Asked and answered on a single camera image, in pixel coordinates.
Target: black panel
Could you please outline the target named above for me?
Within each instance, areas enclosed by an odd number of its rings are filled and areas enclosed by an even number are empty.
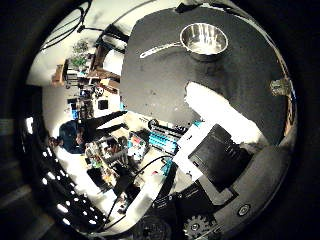
[[[154,46],[179,41],[180,31],[194,22],[209,23],[225,32],[229,46],[224,58],[216,63],[198,62],[179,47],[139,58]],[[183,14],[168,9],[135,25],[123,63],[121,91],[129,110],[188,126],[199,116],[184,102],[185,85],[188,81],[201,83],[222,93],[276,143],[282,136],[286,102],[284,97],[272,96],[269,84],[281,77],[271,47],[242,20],[213,9],[197,8]],[[210,103],[203,104],[210,111]]]
[[[256,218],[271,201],[290,160],[291,156],[286,149],[275,146],[266,147],[253,156],[245,171],[232,185],[238,196],[214,213],[227,239]]]

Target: gear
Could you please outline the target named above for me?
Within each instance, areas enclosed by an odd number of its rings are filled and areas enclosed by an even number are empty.
[[[144,216],[135,226],[134,240],[169,240],[171,228],[157,216]]]
[[[185,235],[189,239],[196,239],[210,230],[210,222],[205,216],[192,216],[184,224]]]

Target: black table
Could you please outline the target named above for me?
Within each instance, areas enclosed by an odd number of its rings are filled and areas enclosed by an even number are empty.
[[[227,35],[229,46],[219,61],[199,62],[179,47],[139,58],[154,46],[179,41],[180,31],[195,22],[215,25]],[[198,82],[223,94],[275,144],[283,136],[286,97],[273,96],[269,85],[282,77],[272,48],[257,30],[239,18],[209,8],[182,14],[166,9],[145,16],[134,26],[120,89],[128,110],[188,126],[200,116],[184,102],[185,85],[188,81]],[[210,111],[210,103],[203,104]]]

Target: pot handle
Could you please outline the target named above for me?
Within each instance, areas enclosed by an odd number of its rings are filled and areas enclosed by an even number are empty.
[[[148,51],[145,51],[143,53],[140,54],[140,58],[145,58],[147,56],[150,56],[154,53],[157,53],[161,50],[170,48],[170,47],[183,47],[182,44],[180,42],[174,42],[174,43],[168,43],[168,44],[164,44],[164,45],[160,45],[154,48],[149,49]]]

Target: stainless steel pot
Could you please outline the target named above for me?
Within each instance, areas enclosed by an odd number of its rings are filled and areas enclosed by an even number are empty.
[[[191,56],[200,61],[216,60],[228,47],[228,38],[216,26],[193,23],[180,32],[180,41],[154,47],[140,54],[145,58],[170,47],[184,47]]]

